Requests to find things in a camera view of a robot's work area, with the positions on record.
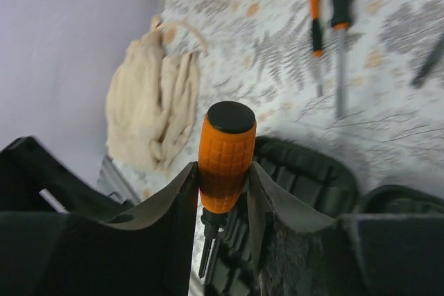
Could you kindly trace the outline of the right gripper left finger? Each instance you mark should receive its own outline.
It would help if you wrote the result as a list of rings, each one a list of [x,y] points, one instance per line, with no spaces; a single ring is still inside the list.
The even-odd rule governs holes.
[[[186,295],[198,201],[189,163],[141,204],[98,222],[1,214],[2,295]]]

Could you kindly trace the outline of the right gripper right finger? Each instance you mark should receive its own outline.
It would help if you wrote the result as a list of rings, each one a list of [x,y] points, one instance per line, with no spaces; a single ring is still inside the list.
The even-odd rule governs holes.
[[[442,295],[443,215],[356,211],[330,218],[258,164],[248,179],[263,295]]]

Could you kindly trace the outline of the black plastic tool case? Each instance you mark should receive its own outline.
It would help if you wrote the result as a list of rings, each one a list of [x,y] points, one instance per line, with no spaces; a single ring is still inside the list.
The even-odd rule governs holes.
[[[401,185],[384,185],[360,195],[355,176],[343,164],[288,141],[258,137],[254,164],[308,206],[337,218],[356,211],[443,215],[443,201]],[[255,275],[248,220],[248,186],[229,214],[205,278],[206,295],[263,295]]]

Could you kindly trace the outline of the orange handled long-nose pliers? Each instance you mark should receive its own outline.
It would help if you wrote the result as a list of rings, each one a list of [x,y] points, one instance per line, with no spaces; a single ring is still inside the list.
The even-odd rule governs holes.
[[[234,101],[217,102],[205,115],[198,151],[205,226],[200,278],[205,276],[212,242],[243,191],[253,161],[256,127],[254,112]]]

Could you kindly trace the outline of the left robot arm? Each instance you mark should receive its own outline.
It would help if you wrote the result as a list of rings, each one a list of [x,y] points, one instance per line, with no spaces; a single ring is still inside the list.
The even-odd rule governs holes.
[[[109,220],[133,207],[114,201],[77,178],[35,137],[19,137],[1,151],[1,210],[52,211],[47,190],[67,211]]]

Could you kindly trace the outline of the cream cloth bag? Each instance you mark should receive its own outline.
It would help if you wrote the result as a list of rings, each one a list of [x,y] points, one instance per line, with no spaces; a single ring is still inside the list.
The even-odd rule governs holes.
[[[167,55],[165,29],[182,27],[200,48]],[[188,142],[200,88],[198,56],[207,40],[185,22],[151,19],[150,30],[126,49],[105,104],[108,156],[144,171],[166,170]]]

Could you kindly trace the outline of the small black orange screwdriver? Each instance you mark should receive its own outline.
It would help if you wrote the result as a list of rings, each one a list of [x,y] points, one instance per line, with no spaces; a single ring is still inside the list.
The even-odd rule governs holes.
[[[311,44],[314,57],[314,78],[316,80],[317,97],[323,95],[323,80],[321,75],[321,57],[323,55],[323,31],[320,21],[320,0],[308,0],[311,15]]]

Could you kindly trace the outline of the floral table cloth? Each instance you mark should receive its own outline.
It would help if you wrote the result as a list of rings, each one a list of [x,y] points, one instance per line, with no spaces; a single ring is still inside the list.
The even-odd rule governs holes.
[[[166,21],[205,36],[198,116],[218,101],[256,114],[260,135],[289,139],[352,169],[363,191],[402,184],[443,195],[443,65],[411,86],[443,34],[443,0],[353,0],[347,115],[335,117],[337,36],[320,0],[323,95],[316,94],[308,0],[160,0]]]

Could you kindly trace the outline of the large black orange screwdriver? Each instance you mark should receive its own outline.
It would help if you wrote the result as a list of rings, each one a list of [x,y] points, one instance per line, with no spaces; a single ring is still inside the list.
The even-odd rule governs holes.
[[[337,34],[336,118],[345,117],[345,37],[352,24],[351,0],[332,0],[331,27]]]

